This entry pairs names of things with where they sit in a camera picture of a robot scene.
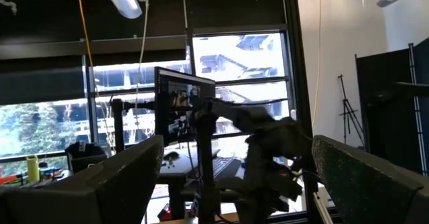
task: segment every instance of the yellow cable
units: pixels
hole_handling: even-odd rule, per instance
[[[314,127],[314,122],[317,117],[317,100],[319,97],[319,80],[320,80],[320,55],[322,52],[322,0],[319,0],[319,46],[318,46],[318,60],[317,60],[317,81],[316,81],[316,96],[314,97],[314,111],[311,126]]]
[[[83,6],[82,6],[82,0],[79,0],[79,9],[80,9],[80,17],[82,18],[82,26],[83,26],[83,32],[85,34],[85,43],[86,43],[86,50],[88,52],[88,58],[89,58],[89,65],[92,69],[92,73],[93,73],[93,80],[94,80],[94,87],[95,87],[95,94],[98,98],[100,98],[100,93],[99,90],[97,88],[97,83],[95,82],[95,74],[94,74],[94,64],[93,64],[93,57],[91,55],[91,49],[89,46],[89,38],[88,38],[88,32],[86,30],[86,22],[85,22],[85,16],[83,13]],[[101,113],[103,114],[103,119],[105,120],[105,125],[106,125],[106,134],[107,134],[107,141],[108,144],[110,145],[110,147],[113,146],[113,141],[111,139],[111,136],[109,134],[109,128],[107,125],[107,119],[106,119],[106,114],[105,111],[103,110],[103,108],[101,107]]]

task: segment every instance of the monitor screen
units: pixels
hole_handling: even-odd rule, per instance
[[[215,81],[156,67],[155,133],[164,145],[193,141],[189,118],[205,97],[215,97]]]

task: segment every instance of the desk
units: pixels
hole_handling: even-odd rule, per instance
[[[223,218],[225,218],[228,221],[236,222],[239,221],[239,216],[236,213],[229,213],[222,215]],[[164,221],[158,224],[197,224],[198,218],[189,218],[189,219],[181,219],[181,220],[175,220],[175,221]]]
[[[168,184],[172,219],[179,220],[185,218],[185,200],[182,197],[181,192],[186,186],[188,175],[192,172],[190,159],[192,159],[194,168],[196,168],[198,166],[198,153],[196,148],[191,148],[191,157],[189,157],[188,149],[166,150],[164,155],[173,151],[179,153],[179,158],[174,160],[172,164],[168,161],[164,161],[166,162],[166,165],[161,167],[157,184]],[[215,157],[219,151],[220,150],[214,150],[213,157]]]

